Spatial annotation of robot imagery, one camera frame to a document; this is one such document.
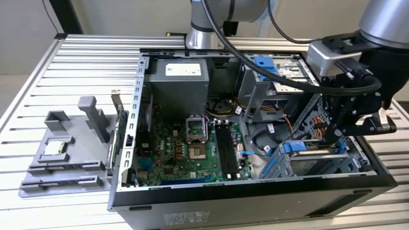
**blue latch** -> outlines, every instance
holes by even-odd
[[[268,70],[270,72],[279,74],[278,73],[278,69],[274,63],[274,60],[271,59],[271,57],[255,57],[254,62],[258,64],[258,66],[260,66],[263,69]],[[266,76],[260,76],[260,79],[263,81],[267,80]]]
[[[307,146],[303,141],[291,141],[283,144],[286,153],[307,151]]]

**motherboard chip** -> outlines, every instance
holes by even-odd
[[[206,145],[198,144],[198,145],[190,145],[190,158],[191,160],[204,160],[207,159],[206,155]]]
[[[164,168],[164,175],[172,175],[175,174],[174,168]]]

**black plastic bracket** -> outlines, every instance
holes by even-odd
[[[380,45],[370,42],[358,30],[354,33],[338,34],[322,39],[323,44],[338,54],[352,54],[382,48]]]

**black cable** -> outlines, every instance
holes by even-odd
[[[279,31],[279,33],[282,34],[282,36],[292,43],[296,43],[296,44],[310,44],[315,41],[319,41],[320,39],[314,39],[314,40],[307,40],[307,41],[299,41],[294,38],[291,38],[286,33],[284,31],[282,30],[280,26],[278,25],[278,22],[275,20],[275,17],[274,17],[274,13],[271,11],[271,0],[268,0],[268,15],[270,15],[270,19],[271,19],[271,22],[274,23],[274,26],[276,28],[276,30]]]
[[[57,25],[55,25],[55,23],[54,23],[54,21],[53,21],[53,19],[51,19],[51,16],[50,16],[50,13],[49,13],[49,10],[47,10],[47,6],[46,6],[46,3],[45,3],[45,0],[42,0],[42,1],[43,1],[43,6],[45,6],[45,10],[46,10],[49,19],[50,19],[50,21],[51,21],[51,23],[53,23],[54,28],[57,29],[57,33],[59,33],[58,27],[57,27]]]
[[[304,137],[307,137],[307,139],[311,139],[312,138],[312,134],[311,133],[304,133],[300,136],[298,136],[295,138],[295,140],[302,140]]]
[[[311,84],[304,84],[292,80],[288,80],[287,78],[283,78],[280,75],[271,73],[268,70],[260,68],[242,53],[240,51],[235,48],[234,44],[230,42],[230,40],[226,38],[223,35],[223,32],[220,28],[216,25],[215,22],[215,17],[214,14],[210,10],[210,4],[207,0],[203,0],[203,6],[204,6],[204,11],[207,14],[207,17],[210,19],[210,22],[212,24],[212,28],[215,30],[215,33],[226,45],[227,49],[234,53],[234,55],[242,60],[242,62],[259,74],[266,76],[271,81],[276,81],[278,83],[287,85],[290,87],[294,87],[296,89],[304,90],[306,92],[312,92],[312,93],[322,93],[327,95],[334,95],[334,96],[358,96],[358,95],[364,95],[367,93],[372,93],[379,90],[382,87],[382,82],[379,79],[375,77],[367,77],[368,79],[371,78],[371,85],[366,87],[359,87],[359,88],[332,88],[332,87],[323,87],[323,86],[315,86]]]

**slotted aluminum surface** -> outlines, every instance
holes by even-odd
[[[308,48],[280,39],[232,38],[231,41],[244,50],[306,51]],[[125,106],[130,107],[139,50],[144,47],[184,48],[184,41],[182,37],[71,35],[54,42],[0,120],[2,229],[130,229],[122,216],[107,211],[109,192],[22,199],[18,188],[46,132],[43,121],[50,110],[66,110],[69,115],[81,115],[79,97],[95,95],[98,107],[106,114],[114,114],[113,90],[122,90]],[[399,131],[367,139],[400,186],[332,219],[236,229],[409,229],[408,114],[396,103],[388,114]]]

